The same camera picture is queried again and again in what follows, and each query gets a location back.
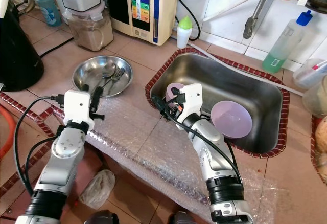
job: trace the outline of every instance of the plastic bag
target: plastic bag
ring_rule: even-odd
[[[79,201],[97,210],[109,198],[115,181],[114,174],[110,170],[100,171],[80,195]]]

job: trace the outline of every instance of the sink basin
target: sink basin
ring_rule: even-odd
[[[279,129],[283,102],[283,94],[279,88],[240,75],[199,54],[178,52],[176,55],[177,57],[173,57],[172,62],[168,61],[163,66],[164,69],[161,68],[149,82],[151,88],[148,88],[150,92],[147,95],[148,100],[152,95],[163,98],[167,86],[172,82],[185,85],[201,83],[204,114],[209,115],[211,108],[223,100],[237,102],[250,113],[253,121],[251,132],[246,137],[230,140],[239,149],[251,152],[251,155],[257,153],[261,157],[262,155],[275,156],[284,149],[285,142],[283,148],[280,147],[273,154],[269,154],[277,147],[281,137],[284,136],[284,141],[286,140],[286,128],[284,131]],[[287,123],[287,118],[283,117],[283,119],[285,119],[283,123]]]

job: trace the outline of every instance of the black power cord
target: black power cord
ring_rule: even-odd
[[[190,15],[192,16],[192,18],[194,19],[194,21],[195,21],[195,23],[196,23],[196,25],[197,25],[197,27],[198,27],[198,35],[196,36],[196,38],[194,38],[194,39],[189,39],[190,41],[195,41],[195,40],[197,40],[197,39],[199,39],[199,37],[200,37],[200,33],[201,33],[201,29],[200,29],[200,25],[199,25],[199,23],[198,23],[198,21],[196,20],[196,18],[195,18],[195,16],[194,16],[194,14],[190,11],[190,9],[185,5],[185,3],[182,1],[182,0],[179,0],[179,2],[186,8],[186,10],[190,13]]]
[[[222,151],[220,150],[214,143],[212,143],[210,140],[208,140],[206,137],[204,137],[203,135],[201,135],[200,133],[198,133],[197,131],[185,126],[184,124],[178,122],[171,114],[170,114],[170,108],[168,106],[168,104],[170,103],[173,103],[174,102],[174,99],[168,101],[165,103],[165,112],[166,112],[166,115],[168,116],[168,118],[170,120],[172,120],[174,123],[176,123],[178,126],[182,127],[184,130],[186,130],[187,132],[191,132],[192,134],[194,134],[195,136],[199,137],[200,139],[204,140],[206,143],[208,143],[209,146],[211,146],[214,150],[216,150],[230,165],[231,167],[233,168],[233,170],[235,171],[236,175],[237,175],[237,178],[239,180],[239,183],[240,184],[243,184],[242,182],[242,178],[241,178],[241,175],[239,173],[239,170],[238,168],[236,167],[236,165],[229,159],[229,157]]]
[[[39,97],[36,100],[34,100],[27,108],[26,110],[23,112],[23,114],[21,115],[21,117],[19,118],[16,128],[15,128],[15,133],[14,133],[14,159],[15,159],[15,164],[16,164],[16,168],[17,168],[17,173],[18,176],[21,180],[21,182],[23,183],[24,187],[26,188],[26,190],[28,191],[28,193],[32,196],[33,194],[33,189],[30,186],[30,184],[27,182],[26,177],[20,167],[20,162],[19,162],[19,154],[18,154],[18,131],[19,131],[19,127],[24,119],[24,117],[26,116],[26,114],[29,112],[29,110],[32,108],[32,106],[40,101],[40,100],[45,100],[45,99],[50,99],[50,100],[56,100],[57,102],[59,100],[61,100],[63,97],[63,95],[58,95],[58,96],[44,96],[44,97]]]
[[[230,151],[230,154],[231,154],[231,157],[232,157],[232,159],[233,159],[233,163],[234,163],[235,167],[236,167],[237,169],[239,169],[239,168],[237,167],[237,163],[236,163],[235,155],[234,155],[233,149],[232,149],[232,147],[231,147],[231,145],[230,145],[230,142],[225,140],[225,143],[226,143],[227,146],[228,146],[228,149],[229,149],[229,151]]]
[[[73,39],[74,39],[74,38],[72,37],[72,38],[68,39],[67,41],[64,41],[63,43],[59,44],[58,46],[55,46],[54,48],[52,48],[52,49],[50,49],[50,50],[44,52],[43,54],[40,55],[40,58],[43,58],[43,57],[44,57],[45,55],[47,55],[48,53],[50,53],[50,52],[52,52],[52,51],[54,51],[54,50],[60,48],[61,46],[64,46],[66,43],[70,42],[70,41],[73,40]]]
[[[43,141],[40,141],[40,142],[36,143],[34,146],[32,146],[31,150],[29,151],[29,154],[27,155],[26,161],[25,161],[25,177],[26,177],[27,185],[29,185],[28,187],[30,189],[32,188],[32,186],[31,186],[31,182],[30,182],[30,178],[29,178],[29,160],[30,160],[30,157],[31,157],[33,151],[38,146],[42,145],[43,143],[46,143],[46,142],[49,142],[49,141],[54,141],[56,138],[57,138],[57,136],[44,139]]]

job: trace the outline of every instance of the black kettle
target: black kettle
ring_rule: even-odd
[[[0,22],[0,86],[2,91],[20,91],[35,84],[44,72],[41,58],[7,9]]]

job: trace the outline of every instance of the spoon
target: spoon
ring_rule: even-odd
[[[96,88],[98,86],[100,86],[100,83],[102,82],[103,79],[108,79],[110,78],[112,75],[114,75],[116,71],[116,64],[115,63],[110,63],[110,66],[108,67],[108,64],[106,64],[104,66],[104,71],[102,72],[102,78],[101,80],[98,82],[98,84],[94,87],[92,94],[94,93],[94,91],[96,90]]]

